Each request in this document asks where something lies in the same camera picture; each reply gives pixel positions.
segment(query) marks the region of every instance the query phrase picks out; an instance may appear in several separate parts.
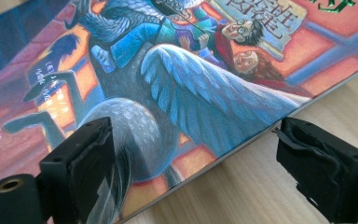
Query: book cover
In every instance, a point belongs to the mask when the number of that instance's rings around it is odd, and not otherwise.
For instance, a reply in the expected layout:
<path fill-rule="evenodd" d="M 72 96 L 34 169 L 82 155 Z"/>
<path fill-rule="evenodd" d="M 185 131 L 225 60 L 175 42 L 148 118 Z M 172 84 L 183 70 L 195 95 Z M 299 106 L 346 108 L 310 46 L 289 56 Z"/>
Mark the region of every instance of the book cover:
<path fill-rule="evenodd" d="M 28 2 L 0 16 L 0 179 L 107 116 L 89 222 L 125 220 L 357 71 L 350 0 Z"/>

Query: glasses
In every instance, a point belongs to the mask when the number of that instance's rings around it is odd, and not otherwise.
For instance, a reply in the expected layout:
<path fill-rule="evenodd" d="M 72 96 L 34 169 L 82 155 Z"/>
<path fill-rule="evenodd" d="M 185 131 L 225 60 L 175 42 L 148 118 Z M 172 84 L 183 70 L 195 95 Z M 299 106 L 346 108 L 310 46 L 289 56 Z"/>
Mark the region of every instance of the glasses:
<path fill-rule="evenodd" d="M 243 37 L 246 37 L 246 35 L 244 35 L 244 34 L 247 33 L 249 30 L 247 27 L 242 27 L 246 22 L 247 22 L 247 20 L 244 20 L 244 19 L 237 20 L 237 24 L 241 26 L 240 28 L 238 28 L 237 32 L 238 32 L 238 34 L 242 35 Z"/>

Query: wooden table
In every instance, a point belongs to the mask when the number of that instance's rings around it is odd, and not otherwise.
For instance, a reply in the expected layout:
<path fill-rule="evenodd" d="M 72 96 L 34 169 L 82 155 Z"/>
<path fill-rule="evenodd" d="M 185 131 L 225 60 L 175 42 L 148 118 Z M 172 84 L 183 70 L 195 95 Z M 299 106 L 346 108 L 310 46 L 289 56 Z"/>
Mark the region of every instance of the wooden table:
<path fill-rule="evenodd" d="M 0 12 L 24 0 L 0 0 Z M 358 147 L 358 77 L 295 115 Z M 267 133 L 127 223 L 328 223 L 276 162 Z"/>

